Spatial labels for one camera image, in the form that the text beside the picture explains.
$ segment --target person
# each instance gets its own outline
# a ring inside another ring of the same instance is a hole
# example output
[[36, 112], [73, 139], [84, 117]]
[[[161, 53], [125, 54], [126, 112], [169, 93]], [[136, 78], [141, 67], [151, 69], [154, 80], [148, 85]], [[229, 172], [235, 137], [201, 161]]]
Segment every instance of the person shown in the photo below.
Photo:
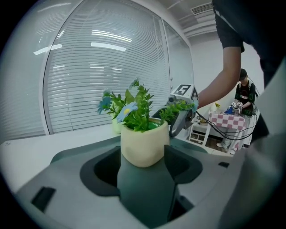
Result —
[[[213, 0], [212, 4], [217, 33], [223, 46], [223, 69], [199, 93], [198, 109], [221, 99], [235, 87], [240, 76], [243, 42], [252, 45], [260, 57], [265, 87], [286, 53], [284, 36], [278, 33], [283, 27], [284, 20], [280, 18], [283, 17], [283, 7], [267, 2], [260, 2], [257, 7], [256, 2], [246, 0]], [[251, 142], [268, 134], [267, 126], [260, 115]]]
[[[250, 119], [253, 114], [253, 103], [255, 101], [255, 85], [248, 80], [247, 72], [245, 69], [240, 71], [240, 83], [236, 87], [235, 103], [242, 102], [242, 111], [240, 116], [245, 119], [245, 128], [249, 127]], [[235, 136], [234, 130], [229, 128], [227, 130], [229, 136]], [[221, 143], [217, 143], [218, 147], [227, 149], [232, 140], [224, 138]], [[231, 154], [235, 153], [235, 146], [231, 149]]]

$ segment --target black t-shirt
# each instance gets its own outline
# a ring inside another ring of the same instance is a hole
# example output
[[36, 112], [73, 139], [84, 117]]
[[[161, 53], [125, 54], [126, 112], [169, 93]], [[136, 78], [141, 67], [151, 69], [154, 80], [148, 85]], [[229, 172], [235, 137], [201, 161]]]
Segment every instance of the black t-shirt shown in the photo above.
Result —
[[255, 85], [252, 83], [249, 86], [249, 81], [245, 86], [241, 85], [239, 87], [238, 84], [236, 87], [235, 99], [239, 100], [239, 102], [242, 102], [243, 105], [247, 102], [251, 102], [252, 104], [244, 108], [241, 113], [244, 115], [252, 116], [253, 103], [255, 101]]
[[213, 0], [213, 6], [223, 48], [241, 47], [244, 52], [243, 42], [252, 45], [260, 57], [266, 86], [286, 54], [281, 30], [285, 20], [280, 18], [284, 7], [268, 2], [259, 2], [257, 7], [257, 3], [249, 0]]

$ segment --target black pants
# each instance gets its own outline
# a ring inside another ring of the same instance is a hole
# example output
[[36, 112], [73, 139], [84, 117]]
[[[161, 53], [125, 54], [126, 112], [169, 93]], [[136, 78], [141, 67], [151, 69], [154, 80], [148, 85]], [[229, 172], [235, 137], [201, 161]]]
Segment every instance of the black pants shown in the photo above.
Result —
[[256, 126], [254, 127], [253, 133], [252, 133], [252, 139], [251, 144], [256, 141], [257, 139], [261, 137], [265, 137], [269, 134], [267, 126], [264, 122], [264, 119], [260, 115], [258, 118], [258, 121], [256, 123]]

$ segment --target potted plant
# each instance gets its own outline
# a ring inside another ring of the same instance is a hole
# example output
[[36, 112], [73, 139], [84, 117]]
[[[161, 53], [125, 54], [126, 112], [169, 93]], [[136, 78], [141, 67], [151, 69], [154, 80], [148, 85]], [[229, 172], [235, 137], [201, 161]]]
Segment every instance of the potted plant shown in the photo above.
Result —
[[161, 119], [150, 117], [152, 97], [144, 85], [135, 79], [129, 89], [136, 87], [138, 92], [134, 97], [128, 89], [123, 99], [121, 94], [117, 96], [105, 90], [102, 101], [98, 105], [98, 112], [108, 111], [118, 123], [122, 123], [121, 129], [121, 153], [133, 165], [137, 167], [149, 167], [164, 156], [164, 145], [169, 145], [168, 123], [176, 117], [181, 110], [190, 110], [195, 104], [186, 104], [179, 101], [167, 105], [160, 111]]

